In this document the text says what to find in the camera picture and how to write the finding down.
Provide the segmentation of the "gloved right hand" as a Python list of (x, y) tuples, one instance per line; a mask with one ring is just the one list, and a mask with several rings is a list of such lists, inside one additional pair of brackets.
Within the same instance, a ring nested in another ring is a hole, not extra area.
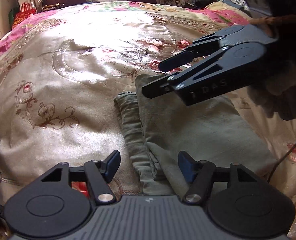
[(254, 18), (250, 24), (277, 37), (281, 47), (269, 64), (276, 70), (262, 84), (247, 87), (248, 95), (268, 118), (278, 113), (283, 120), (296, 119), (296, 15)]

